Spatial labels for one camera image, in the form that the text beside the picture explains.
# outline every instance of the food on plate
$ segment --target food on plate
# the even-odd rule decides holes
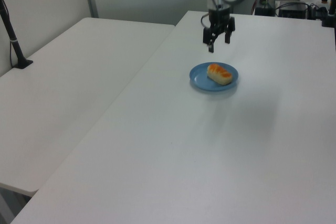
[[[227,85],[232,82],[232,74],[216,63],[208,66],[207,75],[220,85]]]

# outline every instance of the blue plate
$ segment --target blue plate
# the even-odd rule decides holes
[[[210,79],[207,75],[207,69],[210,64],[216,63],[223,68],[225,68],[228,72],[232,74],[232,82],[227,85],[220,85],[217,82]],[[221,62],[207,62],[203,64],[199,64],[194,67],[189,73],[190,81],[200,89],[207,91],[223,91],[230,88],[233,88],[236,85],[236,81],[238,80],[238,71],[225,63]]]

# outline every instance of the bread roll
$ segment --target bread roll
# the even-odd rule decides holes
[[[207,74],[210,79],[220,85],[227,85],[232,82],[232,74],[220,65],[213,63],[208,66]]]

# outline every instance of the white tabletop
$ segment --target white tabletop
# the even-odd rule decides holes
[[[85,18],[0,78],[0,186],[33,195],[172,31]]]
[[[333,29],[236,17],[231,44],[202,44],[188,12],[16,217],[19,223],[336,222]],[[193,88],[220,61],[236,88]]]

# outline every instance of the black stand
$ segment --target black stand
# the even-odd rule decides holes
[[[21,51],[19,42],[17,41],[16,35],[14,33],[11,21],[9,20],[9,16],[8,13],[6,11],[6,7],[5,7],[5,2],[4,0],[0,0],[0,15],[2,18],[2,21],[4,22],[4,25],[6,27],[9,39],[10,39],[10,43],[12,43],[14,51],[16,53],[17,56],[17,64],[15,66],[13,66],[14,68],[19,68],[19,69],[24,69],[27,66],[29,66],[30,64],[33,63],[32,60],[27,60]]]
[[[324,20],[322,20],[323,27],[335,27],[335,10],[336,10],[336,0],[330,1],[330,8],[328,15]]]

